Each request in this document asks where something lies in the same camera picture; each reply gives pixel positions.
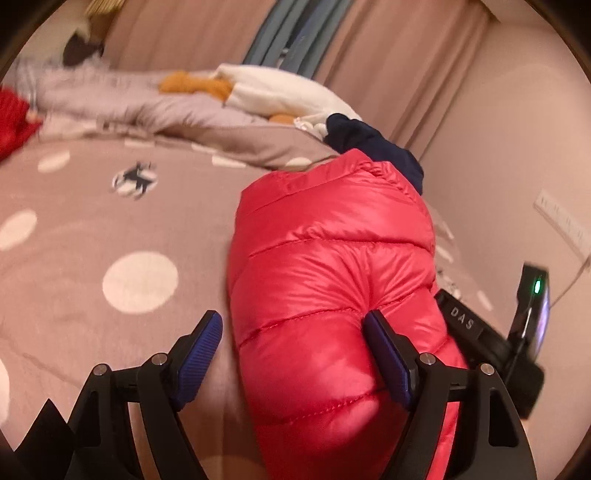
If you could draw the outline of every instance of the metal screw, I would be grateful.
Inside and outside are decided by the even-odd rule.
[[[480,366],[480,370],[482,370],[482,373],[484,373],[485,375],[492,375],[493,373],[495,373],[495,367],[493,367],[490,364],[482,364]]]
[[[92,373],[94,373],[97,377],[100,377],[101,375],[107,373],[107,366],[105,364],[98,364],[92,369]]]
[[[435,355],[433,355],[432,353],[421,353],[418,359],[427,365],[432,365],[437,361]]]
[[[168,355],[166,353],[157,353],[152,357],[152,363],[154,365],[164,365],[168,360]]]

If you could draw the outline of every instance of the red puffer jacket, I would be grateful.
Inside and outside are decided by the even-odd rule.
[[[358,150],[242,193],[229,264],[246,400],[270,478],[377,480],[406,416],[361,333],[379,309],[419,352],[464,360],[433,299],[427,208],[388,162]],[[430,480],[443,478],[450,405]]]

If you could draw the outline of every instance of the curtain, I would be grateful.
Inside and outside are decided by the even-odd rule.
[[[126,0],[105,57],[120,70],[242,63],[275,0]]]
[[[491,21],[469,0],[357,0],[315,79],[417,158]]]

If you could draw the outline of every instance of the orange plush toy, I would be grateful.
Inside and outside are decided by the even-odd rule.
[[[158,86],[160,93],[196,93],[206,92],[225,102],[234,85],[220,79],[193,77],[187,72],[175,72],[168,75]]]

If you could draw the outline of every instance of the navy blue fabric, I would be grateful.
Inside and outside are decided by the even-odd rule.
[[[374,161],[389,161],[406,177],[419,195],[423,194],[423,168],[408,150],[386,140],[375,128],[361,120],[333,113],[326,120],[328,135],[324,143],[338,153],[357,148]]]

